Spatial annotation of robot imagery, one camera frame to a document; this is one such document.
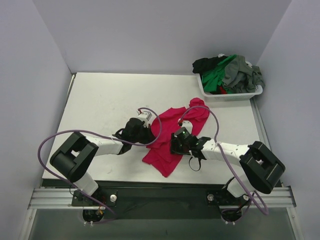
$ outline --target pink t-shirt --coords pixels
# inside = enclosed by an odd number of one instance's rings
[[[190,101],[189,107],[194,106],[206,107],[204,101],[197,97]],[[151,164],[158,169],[164,177],[168,177],[175,170],[182,158],[182,155],[170,153],[170,140],[171,134],[175,133],[180,128],[178,120],[186,110],[185,107],[170,108],[159,115],[162,123],[161,135],[155,143],[147,146],[147,148],[150,148],[150,151],[142,159],[144,163]],[[198,135],[208,117],[209,111],[199,107],[190,110],[184,116],[183,120],[190,121],[192,123],[192,134]],[[159,122],[155,119],[151,125],[151,131],[154,136],[159,134],[159,129]]]

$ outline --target screw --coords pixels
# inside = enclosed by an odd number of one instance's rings
[[[111,202],[115,202],[117,200],[117,196],[116,195],[114,195],[114,194],[112,194],[112,195],[110,195],[110,201]]]
[[[207,198],[208,198],[208,200],[211,202],[211,201],[214,200],[215,197],[214,197],[213,194],[208,194]]]

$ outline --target green cloth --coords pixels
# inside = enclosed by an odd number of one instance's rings
[[[236,54],[228,56],[219,62],[214,69],[203,73],[201,82],[205,92],[215,92],[217,86],[222,86],[222,80],[225,78],[225,67],[236,57]],[[226,90],[226,92],[228,94],[232,93],[230,90]]]

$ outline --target clothing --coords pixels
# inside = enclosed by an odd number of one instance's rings
[[[237,55],[228,56],[223,61],[220,61],[214,69],[203,73],[201,82],[205,92],[217,91],[217,87],[223,84],[222,80],[225,77],[225,67],[236,57]]]
[[[237,55],[225,68],[223,88],[234,94],[254,93],[256,85],[264,88],[265,82],[258,66],[249,67],[244,56]]]
[[[211,91],[210,93],[213,95],[221,95],[221,94],[227,94],[227,91],[222,86],[218,86],[216,91]]]
[[[193,106],[205,106],[205,103],[200,98],[193,98],[189,104]],[[168,177],[176,168],[180,162],[182,155],[170,153],[170,140],[171,134],[175,133],[180,126],[178,120],[187,109],[185,107],[170,108],[164,113],[160,114],[160,120],[162,123],[162,132],[158,140],[147,146],[150,148],[148,154],[142,159],[144,163],[153,165],[164,176]],[[198,135],[205,125],[209,117],[209,111],[204,108],[194,108],[190,110],[184,120],[188,120],[192,123],[192,134]],[[152,122],[151,131],[154,136],[159,134],[160,125],[157,119]]]
[[[213,70],[218,63],[220,63],[221,61],[223,61],[224,59],[226,59],[226,56],[215,56],[212,58],[201,58],[196,60],[192,66],[193,66],[193,73],[194,74],[200,74],[202,75],[203,73]]]

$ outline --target cable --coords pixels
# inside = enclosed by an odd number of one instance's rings
[[[148,145],[151,145],[153,144],[155,141],[158,140],[158,138],[160,137],[160,134],[162,132],[162,123],[161,123],[161,120],[160,120],[160,117],[158,116],[158,114],[153,111],[152,109],[148,108],[148,107],[140,107],[138,108],[138,111],[141,111],[142,109],[145,109],[145,110],[148,110],[150,112],[152,112],[156,118],[158,119],[159,121],[159,125],[160,125],[160,130],[159,130],[159,134],[158,136],[152,141],[152,142],[149,142],[147,144],[138,144],[138,143],[133,143],[133,142],[129,142],[129,141],[125,141],[125,140],[121,140],[121,139],[115,139],[115,138],[111,138],[109,136],[104,136],[104,135],[101,135],[101,134],[98,134],[98,133],[95,133],[93,131],[88,131],[88,130],[78,130],[78,129],[73,129],[73,130],[65,130],[65,131],[60,131],[60,132],[57,132],[51,136],[48,136],[46,139],[44,139],[40,145],[39,145],[39,148],[38,148],[38,151],[37,151],[37,158],[38,158],[38,161],[40,163],[40,165],[45,169],[47,170],[49,173],[51,173],[53,176],[55,176],[56,178],[66,182],[67,184],[71,185],[72,187],[74,187],[75,189],[77,189],[82,195],[86,196],[87,198],[95,201],[97,204],[103,206],[106,210],[108,210],[109,212],[111,212],[114,216],[116,216],[116,213],[110,208],[108,207],[107,205],[105,205],[104,203],[102,203],[101,201],[99,201],[98,199],[95,199],[94,197],[88,195],[87,193],[85,193],[84,191],[80,190],[75,184],[73,184],[72,182],[70,182],[68,179],[66,178],[63,178],[61,176],[59,176],[58,174],[56,174],[55,172],[53,172],[52,170],[50,170],[45,164],[44,162],[42,161],[42,158],[41,158],[41,149],[42,147],[44,146],[44,144],[56,137],[56,136],[59,136],[59,135],[62,135],[62,134],[66,134],[66,133],[74,133],[74,132],[80,132],[80,133],[86,133],[86,134],[91,134],[91,135],[95,135],[97,137],[100,137],[100,138],[104,138],[104,139],[109,139],[109,140],[113,140],[113,141],[118,141],[118,142],[122,142],[122,143],[126,143],[126,144],[131,144],[131,145],[134,145],[134,146],[139,146],[139,147],[145,147],[145,146],[148,146]],[[107,223],[107,222],[110,222],[110,221],[113,221],[115,220],[116,218],[112,218],[112,219],[106,219],[106,220],[102,220],[102,221],[99,221],[99,222],[95,222],[95,224],[102,224],[102,223]]]
[[[180,118],[180,121],[183,120],[184,116],[192,109],[195,109],[195,108],[202,108],[202,109],[206,109],[208,110],[212,116],[214,117],[215,119],[215,122],[216,122],[216,132],[215,132],[215,135],[214,135],[214,138],[213,140],[215,141],[215,143],[217,144],[217,146],[219,147],[220,151],[221,151],[221,154],[222,154],[222,157],[226,163],[226,165],[228,166],[228,168],[230,169],[230,171],[232,172],[233,176],[235,177],[235,179],[239,182],[239,184],[241,185],[241,187],[243,188],[243,190],[245,191],[245,193],[248,195],[248,197],[250,198],[250,200],[254,203],[254,205],[260,210],[261,213],[263,213],[264,215],[268,215],[269,214],[269,209],[266,205],[266,203],[263,201],[263,199],[261,198],[261,196],[258,194],[257,191],[254,191],[254,193],[256,194],[256,196],[258,197],[258,199],[261,201],[264,209],[258,204],[258,202],[255,200],[255,198],[253,197],[253,195],[250,193],[250,191],[247,189],[247,187],[245,186],[245,184],[241,181],[241,179],[239,178],[239,176],[237,175],[237,173],[235,172],[235,170],[233,169],[233,167],[231,166],[222,146],[220,145],[220,143],[217,142],[217,137],[218,137],[218,133],[219,133],[219,129],[220,129],[220,126],[219,126],[219,122],[218,122],[218,118],[217,116],[210,110],[210,108],[206,107],[206,106],[193,106],[193,107],[190,107],[188,108],[184,114],[181,116]]]
[[[244,206],[246,206],[247,204],[249,204],[250,201],[251,201],[251,200],[248,199],[244,204],[241,204],[241,205],[236,209],[235,213],[238,213]]]
[[[195,169],[193,169],[193,168],[191,167],[191,165],[190,165],[190,162],[191,162],[191,159],[192,159],[192,158],[193,158],[193,157],[190,157],[190,159],[189,159],[189,168],[191,168],[192,171],[199,172],[200,169],[201,169],[201,160],[198,159],[198,161],[199,161],[199,168],[198,168],[198,170],[195,170]]]
[[[72,192],[71,192],[71,185],[69,187],[69,193],[72,195],[72,196],[75,196]]]

